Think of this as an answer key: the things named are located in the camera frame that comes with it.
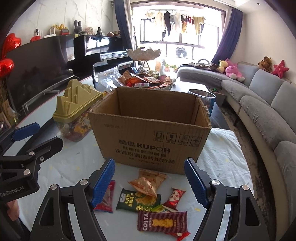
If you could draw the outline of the person's hand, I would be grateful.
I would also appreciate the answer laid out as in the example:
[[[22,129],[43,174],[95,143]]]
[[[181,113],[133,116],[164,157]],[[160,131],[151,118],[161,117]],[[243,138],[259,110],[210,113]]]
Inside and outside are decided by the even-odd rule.
[[[16,221],[20,215],[20,209],[17,200],[13,200],[7,203],[7,214],[12,221]]]

